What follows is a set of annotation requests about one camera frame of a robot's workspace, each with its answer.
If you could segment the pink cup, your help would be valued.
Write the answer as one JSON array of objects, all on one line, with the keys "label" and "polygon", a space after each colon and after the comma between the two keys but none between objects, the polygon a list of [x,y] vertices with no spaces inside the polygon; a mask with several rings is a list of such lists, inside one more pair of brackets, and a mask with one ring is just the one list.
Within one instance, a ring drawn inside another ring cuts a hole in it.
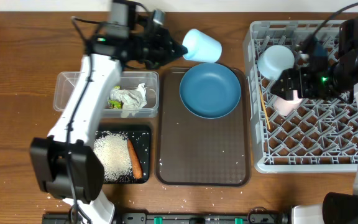
[{"label": "pink cup", "polygon": [[293,100],[284,100],[281,97],[277,97],[273,108],[282,116],[289,115],[293,110],[297,109],[297,107],[302,102],[302,99],[298,97],[298,92],[293,90]]}]

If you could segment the wooden chopstick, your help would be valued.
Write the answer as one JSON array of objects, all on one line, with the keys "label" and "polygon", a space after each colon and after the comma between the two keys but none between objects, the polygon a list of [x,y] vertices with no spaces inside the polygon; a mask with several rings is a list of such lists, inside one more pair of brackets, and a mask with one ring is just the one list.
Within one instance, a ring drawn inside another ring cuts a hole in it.
[{"label": "wooden chopstick", "polygon": [[264,112],[264,115],[265,115],[265,121],[266,121],[266,124],[267,124],[267,129],[271,130],[269,116],[267,114],[267,110],[266,110],[266,106],[265,106],[265,102],[264,102],[264,96],[263,96],[261,87],[259,87],[259,95],[260,95],[260,101],[261,101],[262,109],[263,109],[263,112]]}]

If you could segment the light blue cup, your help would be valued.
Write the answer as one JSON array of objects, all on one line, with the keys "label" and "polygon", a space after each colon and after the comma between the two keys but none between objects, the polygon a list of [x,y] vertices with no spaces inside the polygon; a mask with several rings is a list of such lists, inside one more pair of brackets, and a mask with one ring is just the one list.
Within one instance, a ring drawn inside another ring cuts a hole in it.
[{"label": "light blue cup", "polygon": [[191,29],[186,33],[182,45],[188,51],[183,58],[195,62],[215,63],[223,51],[220,42],[197,29]]}]

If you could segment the light blue bowl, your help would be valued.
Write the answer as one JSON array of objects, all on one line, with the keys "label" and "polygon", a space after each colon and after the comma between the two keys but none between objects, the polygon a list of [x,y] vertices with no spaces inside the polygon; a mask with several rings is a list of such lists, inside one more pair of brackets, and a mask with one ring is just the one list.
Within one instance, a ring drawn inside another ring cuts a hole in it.
[{"label": "light blue bowl", "polygon": [[292,51],[282,45],[267,48],[257,61],[260,74],[269,80],[278,80],[284,70],[293,68],[295,56]]}]

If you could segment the white tissue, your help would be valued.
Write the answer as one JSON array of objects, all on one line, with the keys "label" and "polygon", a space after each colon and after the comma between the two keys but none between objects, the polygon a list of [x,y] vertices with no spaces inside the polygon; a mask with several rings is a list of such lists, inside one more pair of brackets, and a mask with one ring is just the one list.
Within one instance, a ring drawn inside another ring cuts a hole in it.
[{"label": "white tissue", "polygon": [[120,89],[115,92],[114,96],[117,100],[121,100],[123,103],[121,109],[114,109],[122,110],[121,118],[135,116],[140,111],[140,109],[147,104],[144,83],[138,84],[137,88],[134,90]]}]

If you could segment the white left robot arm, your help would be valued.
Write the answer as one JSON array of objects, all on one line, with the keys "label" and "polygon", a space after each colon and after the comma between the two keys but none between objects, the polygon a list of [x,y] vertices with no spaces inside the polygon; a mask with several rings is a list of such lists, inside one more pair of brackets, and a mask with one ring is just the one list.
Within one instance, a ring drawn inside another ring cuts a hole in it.
[{"label": "white left robot arm", "polygon": [[156,70],[187,53],[163,27],[159,9],[143,15],[138,2],[113,1],[109,19],[94,23],[82,37],[80,76],[70,99],[46,138],[34,138],[30,158],[41,191],[70,204],[63,223],[111,223],[115,207],[105,196],[104,167],[94,138],[110,92],[126,64]]}]

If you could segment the orange carrot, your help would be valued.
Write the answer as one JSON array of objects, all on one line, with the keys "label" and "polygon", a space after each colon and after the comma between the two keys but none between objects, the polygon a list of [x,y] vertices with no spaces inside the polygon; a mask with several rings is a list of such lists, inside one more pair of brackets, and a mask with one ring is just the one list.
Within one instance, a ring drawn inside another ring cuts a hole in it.
[{"label": "orange carrot", "polygon": [[127,148],[128,148],[129,156],[131,159],[132,172],[133,172],[134,178],[141,179],[143,176],[142,168],[140,166],[139,159],[137,157],[137,154],[135,152],[135,149],[134,149],[130,139],[127,140]]}]

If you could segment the white rice heap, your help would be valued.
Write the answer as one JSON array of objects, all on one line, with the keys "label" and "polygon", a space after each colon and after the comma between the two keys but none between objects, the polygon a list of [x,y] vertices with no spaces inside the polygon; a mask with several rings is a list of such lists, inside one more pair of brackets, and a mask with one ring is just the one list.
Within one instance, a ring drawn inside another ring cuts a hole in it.
[{"label": "white rice heap", "polygon": [[129,184],[134,180],[127,140],[126,132],[96,132],[94,153],[104,167],[105,184]]}]

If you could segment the green white wrapper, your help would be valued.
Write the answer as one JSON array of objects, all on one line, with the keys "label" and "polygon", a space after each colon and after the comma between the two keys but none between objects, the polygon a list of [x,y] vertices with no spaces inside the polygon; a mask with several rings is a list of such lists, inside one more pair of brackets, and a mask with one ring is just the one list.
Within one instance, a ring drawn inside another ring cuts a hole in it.
[{"label": "green white wrapper", "polygon": [[121,100],[117,100],[116,97],[114,96],[115,92],[117,92],[118,90],[121,89],[120,85],[116,85],[109,94],[109,98],[108,98],[108,106],[110,109],[121,109],[122,108],[122,101]]}]

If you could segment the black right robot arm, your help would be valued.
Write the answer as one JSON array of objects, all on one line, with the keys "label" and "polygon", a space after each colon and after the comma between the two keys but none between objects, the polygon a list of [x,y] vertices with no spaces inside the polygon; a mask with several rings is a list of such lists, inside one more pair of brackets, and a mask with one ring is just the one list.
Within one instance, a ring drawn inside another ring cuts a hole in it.
[{"label": "black right robot arm", "polygon": [[[346,91],[358,109],[358,17],[343,22],[339,31],[339,60],[328,63],[328,55],[314,34],[301,46],[308,56],[308,66],[284,70],[273,84],[271,93],[284,100],[294,97],[311,100],[339,98]],[[323,202],[310,206],[295,206],[288,216],[289,223],[358,223],[358,165],[353,193],[328,193]]]}]

